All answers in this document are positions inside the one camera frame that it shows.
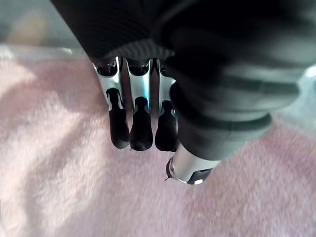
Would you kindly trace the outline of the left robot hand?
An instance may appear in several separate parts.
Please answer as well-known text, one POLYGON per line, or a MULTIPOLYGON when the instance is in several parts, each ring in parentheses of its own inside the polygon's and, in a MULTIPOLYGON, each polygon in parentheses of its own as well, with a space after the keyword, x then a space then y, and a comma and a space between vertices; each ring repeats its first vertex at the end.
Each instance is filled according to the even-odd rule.
POLYGON ((316 62, 313 0, 54 0, 110 107, 117 148, 173 151, 169 178, 196 185, 316 62))

